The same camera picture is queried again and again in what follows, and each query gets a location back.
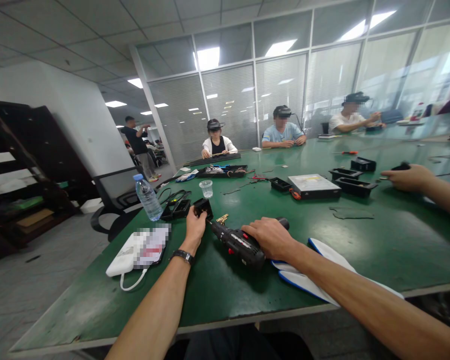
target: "gray pants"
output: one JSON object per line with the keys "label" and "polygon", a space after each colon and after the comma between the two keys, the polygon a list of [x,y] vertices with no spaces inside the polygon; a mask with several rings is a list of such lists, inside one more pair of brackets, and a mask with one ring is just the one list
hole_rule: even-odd
{"label": "gray pants", "polygon": [[155,164],[154,161],[152,160],[152,157],[148,152],[138,154],[136,157],[141,162],[141,166],[143,167],[143,173],[145,174],[146,179],[149,180],[152,177],[152,175],[155,175]]}

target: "white cable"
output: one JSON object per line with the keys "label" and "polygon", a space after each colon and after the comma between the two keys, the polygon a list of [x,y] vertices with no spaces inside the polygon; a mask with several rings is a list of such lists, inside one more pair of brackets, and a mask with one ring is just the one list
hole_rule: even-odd
{"label": "white cable", "polygon": [[123,291],[130,291],[130,290],[134,289],[138,284],[140,284],[140,282],[141,282],[142,279],[144,278],[145,273],[147,272],[147,270],[148,270],[147,268],[143,269],[143,271],[142,271],[140,277],[138,278],[138,280],[136,281],[136,283],[134,283],[132,286],[127,287],[127,288],[124,287],[124,278],[125,278],[125,274],[123,273],[123,274],[121,275],[121,277],[120,277],[120,288],[121,288]]}

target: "black shirt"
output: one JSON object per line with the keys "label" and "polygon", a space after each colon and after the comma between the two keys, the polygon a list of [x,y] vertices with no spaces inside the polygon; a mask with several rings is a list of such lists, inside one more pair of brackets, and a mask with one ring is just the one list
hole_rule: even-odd
{"label": "black shirt", "polygon": [[214,144],[214,141],[212,139],[210,139],[211,141],[211,154],[220,154],[221,152],[223,152],[225,150],[225,141],[224,141],[224,137],[220,136],[220,143],[217,145]]}
{"label": "black shirt", "polygon": [[[138,131],[134,128],[124,126],[121,128],[121,133],[126,136],[126,139],[130,143],[131,149],[135,155],[146,154],[149,151],[147,144],[140,137],[137,137]],[[146,138],[149,134],[144,130],[141,133],[142,138]]]}

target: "light blue t-shirt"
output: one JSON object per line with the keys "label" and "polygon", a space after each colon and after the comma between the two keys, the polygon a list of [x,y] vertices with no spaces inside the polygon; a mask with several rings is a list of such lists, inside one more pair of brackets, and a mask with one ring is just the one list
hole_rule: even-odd
{"label": "light blue t-shirt", "polygon": [[275,127],[275,124],[270,126],[265,130],[265,133],[263,134],[263,138],[261,139],[262,142],[264,141],[270,141],[272,143],[281,143],[285,140],[292,140],[295,141],[302,135],[305,135],[302,130],[299,129],[297,125],[295,125],[293,122],[287,122],[285,125],[285,131],[281,133],[277,130]]}

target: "woman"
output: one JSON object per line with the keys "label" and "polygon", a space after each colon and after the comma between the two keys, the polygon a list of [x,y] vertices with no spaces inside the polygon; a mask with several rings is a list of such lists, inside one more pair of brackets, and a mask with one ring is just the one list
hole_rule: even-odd
{"label": "woman", "polygon": [[214,154],[235,154],[238,152],[230,139],[222,136],[222,126],[217,119],[211,119],[207,122],[206,128],[210,137],[203,142],[203,150],[201,151],[203,159]]}

